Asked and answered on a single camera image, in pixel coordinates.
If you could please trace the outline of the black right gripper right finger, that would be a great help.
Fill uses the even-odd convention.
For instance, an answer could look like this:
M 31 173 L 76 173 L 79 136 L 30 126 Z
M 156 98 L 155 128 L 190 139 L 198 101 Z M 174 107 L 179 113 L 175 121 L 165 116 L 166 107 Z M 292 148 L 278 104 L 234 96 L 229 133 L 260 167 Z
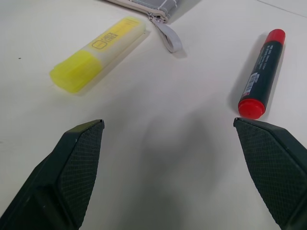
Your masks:
M 253 183 L 282 230 L 307 228 L 307 149 L 286 129 L 235 118 Z

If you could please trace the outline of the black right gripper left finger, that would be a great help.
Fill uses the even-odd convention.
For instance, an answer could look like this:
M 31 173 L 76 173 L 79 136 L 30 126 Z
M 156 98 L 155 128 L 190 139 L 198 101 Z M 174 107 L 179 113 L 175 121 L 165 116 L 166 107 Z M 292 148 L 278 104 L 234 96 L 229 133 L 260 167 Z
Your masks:
M 66 131 L 0 218 L 2 230 L 78 230 L 94 188 L 105 123 Z

